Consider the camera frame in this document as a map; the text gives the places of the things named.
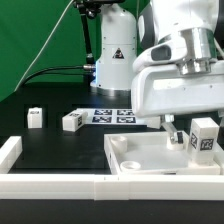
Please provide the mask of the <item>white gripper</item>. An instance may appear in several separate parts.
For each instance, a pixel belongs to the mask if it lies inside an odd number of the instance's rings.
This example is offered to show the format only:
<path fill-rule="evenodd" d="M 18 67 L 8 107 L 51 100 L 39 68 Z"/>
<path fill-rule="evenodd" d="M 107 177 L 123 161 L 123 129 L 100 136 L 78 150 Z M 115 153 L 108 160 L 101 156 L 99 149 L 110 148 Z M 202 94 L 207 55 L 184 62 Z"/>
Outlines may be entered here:
<path fill-rule="evenodd" d="M 214 63 L 209 74 L 198 75 L 181 75 L 174 64 L 145 68 L 132 82 L 131 104 L 137 117 L 161 116 L 171 143 L 182 144 L 173 115 L 224 109 L 224 61 Z"/>

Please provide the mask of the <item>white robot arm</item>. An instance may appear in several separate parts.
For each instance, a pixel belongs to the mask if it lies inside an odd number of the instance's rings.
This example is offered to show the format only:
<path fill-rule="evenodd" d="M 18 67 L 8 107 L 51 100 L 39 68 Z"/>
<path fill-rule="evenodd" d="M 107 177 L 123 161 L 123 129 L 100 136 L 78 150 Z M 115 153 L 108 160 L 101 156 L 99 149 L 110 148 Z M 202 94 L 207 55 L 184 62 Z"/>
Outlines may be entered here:
<path fill-rule="evenodd" d="M 139 118 L 224 111 L 224 0 L 150 0 L 136 21 L 102 7 L 91 89 L 131 94 Z"/>

